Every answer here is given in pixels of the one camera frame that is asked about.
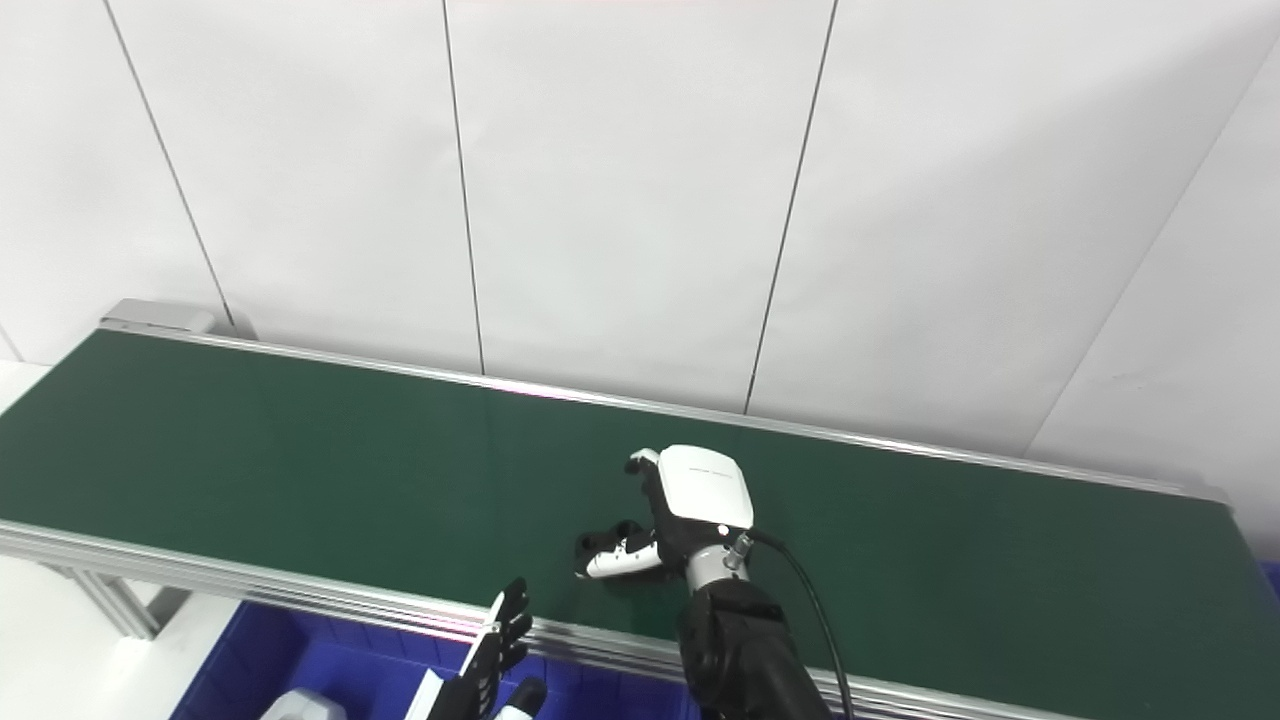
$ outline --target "white wall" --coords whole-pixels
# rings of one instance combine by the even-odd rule
[[[1275,41],[1276,10],[851,4],[751,413],[1021,454]]]
[[[0,4],[0,356],[55,363],[122,296],[225,304],[1189,477],[1280,553],[1271,74],[1228,126],[1280,0],[846,3],[785,243],[831,0],[110,6],[159,137],[102,3]]]
[[[241,325],[479,370],[438,4],[111,5]]]
[[[829,13],[449,1],[490,373],[742,409]]]
[[[1280,51],[1029,455],[1226,489],[1280,557]]]
[[[55,363],[122,296],[221,314],[102,5],[0,3],[0,322]]]

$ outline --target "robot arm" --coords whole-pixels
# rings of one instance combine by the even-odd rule
[[[755,512],[737,462],[677,445],[641,450],[625,470],[641,477],[653,528],[622,521],[581,536],[577,574],[685,577],[691,597],[678,619],[680,656],[704,708],[730,720],[829,720],[781,606],[748,577]]]
[[[532,619],[525,579],[516,578],[489,607],[458,674],[449,680],[428,670],[404,720],[483,720],[493,710],[503,673],[527,655],[525,633]],[[547,685],[525,678],[492,720],[531,720],[547,698]]]

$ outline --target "black cable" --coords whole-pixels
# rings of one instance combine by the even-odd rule
[[[836,635],[831,632],[831,625],[827,623],[827,614],[822,610],[822,602],[818,600],[818,591],[813,588],[813,582],[809,579],[809,574],[804,571],[800,566],[800,561],[796,556],[791,553],[791,550],[786,546],[782,539],[776,538],[763,530],[751,528],[748,534],[756,542],[764,543],[773,550],[778,551],[782,557],[787,559],[791,564],[791,569],[796,571],[800,577],[800,584],[809,593],[809,602],[813,603],[813,611],[818,616],[818,624],[822,625],[822,634],[827,638],[827,650],[831,651],[831,662],[835,665],[836,682],[840,683],[840,702],[845,708],[845,717],[849,720],[856,720],[854,716],[854,701],[849,692],[849,678],[845,676],[845,664],[840,661],[840,648],[836,647]]]

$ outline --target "green conveyor belt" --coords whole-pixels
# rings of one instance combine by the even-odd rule
[[[648,521],[622,462],[712,447],[850,673],[1096,720],[1280,717],[1280,610],[1226,506],[730,424],[97,331],[0,416],[0,519],[673,638],[680,583],[571,573]],[[786,565],[753,578],[829,666]]]

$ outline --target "blue plastic crate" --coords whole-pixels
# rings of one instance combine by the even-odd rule
[[[1271,587],[1276,591],[1276,597],[1280,597],[1280,562],[1263,562],[1262,574],[1271,580]]]
[[[401,720],[428,667],[454,674],[467,646],[244,602],[196,673],[172,720],[257,720],[280,694],[307,688],[351,720]],[[499,702],[527,675],[547,682],[538,720],[698,720],[682,683],[527,657],[503,678]]]

